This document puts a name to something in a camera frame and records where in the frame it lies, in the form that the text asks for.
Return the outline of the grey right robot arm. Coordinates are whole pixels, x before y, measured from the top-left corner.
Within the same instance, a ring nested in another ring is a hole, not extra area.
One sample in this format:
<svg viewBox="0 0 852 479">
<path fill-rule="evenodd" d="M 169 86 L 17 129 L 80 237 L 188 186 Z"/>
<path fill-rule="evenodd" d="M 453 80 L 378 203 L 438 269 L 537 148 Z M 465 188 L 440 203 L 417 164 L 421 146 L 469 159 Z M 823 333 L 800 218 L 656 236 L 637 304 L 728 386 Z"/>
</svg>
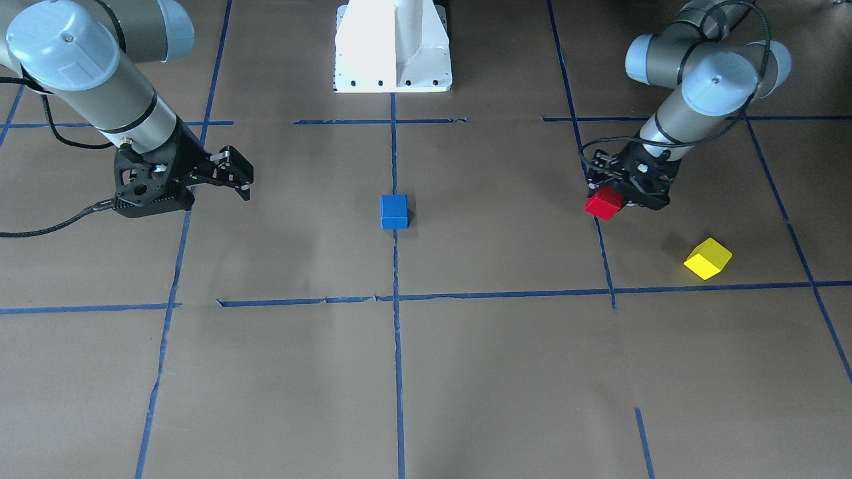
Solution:
<svg viewBox="0 0 852 479">
<path fill-rule="evenodd" d="M 83 213 L 191 210 L 190 188 L 201 183 L 250 199 L 252 164 L 232 146 L 207 152 L 139 70 L 188 57 L 194 40 L 192 19 L 176 1 L 2 2 L 3 66 L 63 100 L 116 146 L 115 194 Z"/>
</svg>

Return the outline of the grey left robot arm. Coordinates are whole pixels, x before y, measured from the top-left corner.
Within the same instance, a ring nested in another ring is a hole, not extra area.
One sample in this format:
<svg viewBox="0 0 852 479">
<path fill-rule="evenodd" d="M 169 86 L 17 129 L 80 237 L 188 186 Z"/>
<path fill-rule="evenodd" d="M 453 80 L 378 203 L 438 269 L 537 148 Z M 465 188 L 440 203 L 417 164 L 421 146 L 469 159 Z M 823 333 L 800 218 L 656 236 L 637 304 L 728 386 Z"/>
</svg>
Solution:
<svg viewBox="0 0 852 479">
<path fill-rule="evenodd" d="M 624 69 L 672 93 L 617 154 L 598 149 L 581 156 L 585 212 L 604 220 L 626 206 L 668 206 L 684 156 L 724 134 L 728 117 L 742 117 L 784 84 L 792 57 L 754 1 L 692 1 L 663 33 L 633 40 Z"/>
</svg>

